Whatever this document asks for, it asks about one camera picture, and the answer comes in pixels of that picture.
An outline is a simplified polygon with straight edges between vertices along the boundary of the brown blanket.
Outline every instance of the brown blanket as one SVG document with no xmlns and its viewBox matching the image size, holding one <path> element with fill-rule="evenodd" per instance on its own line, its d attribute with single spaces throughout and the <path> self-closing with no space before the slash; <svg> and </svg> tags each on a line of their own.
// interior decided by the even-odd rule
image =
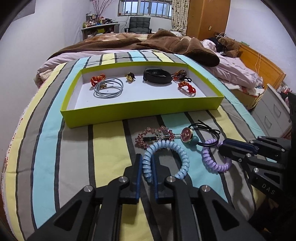
<svg viewBox="0 0 296 241">
<path fill-rule="evenodd" d="M 104 51 L 113 49 L 155 49 L 166 53 L 185 55 L 208 67 L 215 67 L 220 62 L 218 56 L 211 50 L 204 48 L 202 43 L 196 38 L 177 37 L 173 33 L 170 33 L 166 30 L 160 30 L 155 34 L 149 34 L 147 39 L 136 38 L 136 36 L 133 35 L 129 37 L 127 34 L 121 35 L 117 34 L 117 39 L 120 39 L 113 41 L 106 41 L 107 39 L 104 37 L 104 35 L 87 39 L 61 49 L 60 51 L 53 54 L 50 58 L 69 52 Z"/>
</svg>

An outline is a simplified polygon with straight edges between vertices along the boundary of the light blue stripe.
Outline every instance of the light blue stripe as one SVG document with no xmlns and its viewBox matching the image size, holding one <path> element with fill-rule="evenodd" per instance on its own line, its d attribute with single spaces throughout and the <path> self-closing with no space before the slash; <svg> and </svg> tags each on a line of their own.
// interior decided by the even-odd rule
<svg viewBox="0 0 296 241">
<path fill-rule="evenodd" d="M 215 78 L 210 72 L 204 69 L 201 65 L 199 65 L 194 60 L 179 54 L 175 54 L 184 62 L 189 64 L 199 73 L 201 73 L 204 77 L 206 77 L 217 89 L 225 96 L 226 99 L 234 106 L 236 111 L 241 115 L 244 121 L 249 125 L 251 132 L 254 136 L 265 136 L 264 132 L 251 116 L 251 114 L 247 111 L 247 109 L 243 106 L 243 104 L 234 96 L 233 93 L 224 85 L 222 84 L 217 78 Z M 267 158 L 268 161 L 276 162 L 275 160 Z"/>
<path fill-rule="evenodd" d="M 161 117 L 165 126 L 172 130 L 173 133 L 181 133 L 185 127 L 191 124 L 184 113 L 161 115 Z M 190 167 L 188 174 L 190 175 L 193 186 L 199 188 L 202 185 L 209 185 L 227 202 L 220 175 L 209 173 L 202 163 L 202 147 L 191 147 L 184 144 L 180 139 L 175 139 L 175 142 L 181 145 L 189 156 Z"/>
<path fill-rule="evenodd" d="M 37 228 L 56 212 L 54 205 L 54 170 L 58 133 L 63 119 L 60 109 L 70 84 L 84 67 L 87 59 L 82 58 L 75 64 L 53 101 L 42 127 L 33 172 L 32 202 Z"/>
<path fill-rule="evenodd" d="M 138 51 L 131 51 L 129 52 L 134 62 L 143 62 L 146 61 L 143 55 L 140 54 Z"/>
</svg>

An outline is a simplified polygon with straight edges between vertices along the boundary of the gray cable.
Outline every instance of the gray cable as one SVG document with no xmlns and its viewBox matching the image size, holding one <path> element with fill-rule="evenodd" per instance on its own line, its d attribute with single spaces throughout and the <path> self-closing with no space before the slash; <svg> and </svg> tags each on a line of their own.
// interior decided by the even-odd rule
<svg viewBox="0 0 296 241">
<path fill-rule="evenodd" d="M 118 84 L 119 86 L 110 86 L 110 87 L 107 87 L 105 89 L 101 89 L 101 85 L 102 84 Z M 101 92 L 102 90 L 106 90 L 108 88 L 113 88 L 113 89 L 118 89 L 117 92 L 113 92 L 113 93 L 104 93 L 104 92 Z M 118 79 L 118 78 L 107 78 L 99 83 L 96 84 L 96 86 L 94 87 L 94 96 L 97 97 L 97 98 L 103 98 L 103 99 L 111 99 L 111 98 L 115 98 L 117 96 L 120 96 L 121 93 L 123 91 L 123 82 Z"/>
</svg>

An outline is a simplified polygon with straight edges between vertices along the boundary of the yellow stripe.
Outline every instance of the yellow stripe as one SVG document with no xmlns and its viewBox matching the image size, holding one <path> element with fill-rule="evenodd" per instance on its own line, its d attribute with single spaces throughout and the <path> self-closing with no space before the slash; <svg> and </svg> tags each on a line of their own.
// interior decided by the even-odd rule
<svg viewBox="0 0 296 241">
<path fill-rule="evenodd" d="M 131 165 L 122 121 L 93 126 L 94 168 L 97 187 L 123 175 Z M 141 200 L 138 205 L 123 205 L 120 240 L 153 241 Z"/>
<path fill-rule="evenodd" d="M 227 138 L 245 142 L 245 140 L 237 132 L 233 122 L 228 118 L 227 113 L 222 109 L 221 106 L 219 106 L 217 110 L 210 110 L 210 113 L 214 116 L 217 123 L 221 126 Z M 253 186 L 252 189 L 256 208 L 258 208 L 264 201 L 265 195 Z"/>
<path fill-rule="evenodd" d="M 115 63 L 115 55 L 113 53 L 103 54 L 102 65 L 104 64 L 114 64 Z"/>
<path fill-rule="evenodd" d="M 154 52 L 154 54 L 157 55 L 158 58 L 160 58 L 161 61 L 163 61 L 163 62 L 174 62 L 167 55 L 165 55 L 164 53 L 155 53 Z"/>
<path fill-rule="evenodd" d="M 20 122 L 18 129 L 15 133 L 15 138 L 11 143 L 11 148 L 8 154 L 7 167 L 5 171 L 5 193 L 7 200 L 7 209 L 9 214 L 9 219 L 11 223 L 11 228 L 13 233 L 15 234 L 18 241 L 23 241 L 24 238 L 22 236 L 20 225 L 17 218 L 16 213 L 16 198 L 15 198 L 15 183 L 16 183 L 16 169 L 17 169 L 17 158 L 18 158 L 18 150 L 20 148 L 21 141 L 24 137 L 25 129 L 27 123 L 35 109 L 36 105 L 40 102 L 43 97 L 45 91 L 49 87 L 49 85 L 56 78 L 62 67 L 64 67 L 66 63 L 58 65 L 47 81 L 41 86 L 38 90 L 31 103 L 28 105 L 23 117 Z"/>
</svg>

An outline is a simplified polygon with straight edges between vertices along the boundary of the window frame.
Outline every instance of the window frame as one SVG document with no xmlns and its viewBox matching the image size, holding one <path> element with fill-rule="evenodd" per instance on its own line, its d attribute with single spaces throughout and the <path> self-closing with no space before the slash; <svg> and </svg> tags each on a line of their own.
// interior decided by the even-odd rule
<svg viewBox="0 0 296 241">
<path fill-rule="evenodd" d="M 131 9 L 132 9 L 132 3 L 131 3 L 131 9 L 124 10 L 124 13 L 121 12 L 121 9 L 123 9 L 124 3 L 126 2 L 138 2 L 138 8 L 137 8 L 137 12 L 136 13 L 131 13 Z M 141 13 L 141 2 L 144 2 L 144 7 L 143 7 L 143 13 Z M 148 4 L 148 12 L 145 13 L 145 5 L 146 3 Z M 155 10 L 155 14 L 151 13 L 151 6 L 152 3 L 155 2 L 156 3 L 156 10 Z M 158 3 L 163 4 L 163 9 L 162 9 L 162 14 L 157 14 L 157 8 L 158 8 Z M 164 18 L 164 19 L 172 19 L 171 16 L 169 16 L 170 13 L 170 8 L 172 8 L 172 0 L 119 0 L 118 3 L 118 16 L 148 16 L 148 17 L 154 17 L 154 18 Z"/>
</svg>

